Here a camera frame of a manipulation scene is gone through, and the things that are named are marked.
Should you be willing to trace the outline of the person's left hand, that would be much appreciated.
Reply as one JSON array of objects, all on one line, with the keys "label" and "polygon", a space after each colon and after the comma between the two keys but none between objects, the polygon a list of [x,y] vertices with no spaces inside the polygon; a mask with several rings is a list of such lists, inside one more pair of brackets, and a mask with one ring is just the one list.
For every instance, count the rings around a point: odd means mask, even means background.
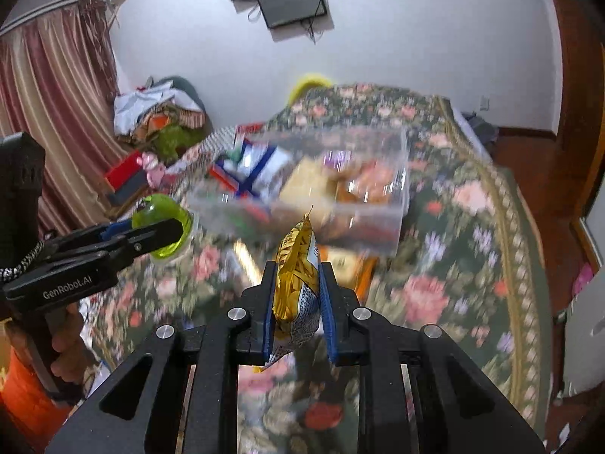
[{"label": "person's left hand", "polygon": [[[66,321],[52,335],[51,344],[59,357],[51,364],[51,372],[66,382],[82,384],[85,371],[93,362],[91,353],[80,336],[83,324],[78,302],[71,303],[66,307]],[[27,333],[13,321],[7,321],[4,329],[16,357],[32,370]]]}]

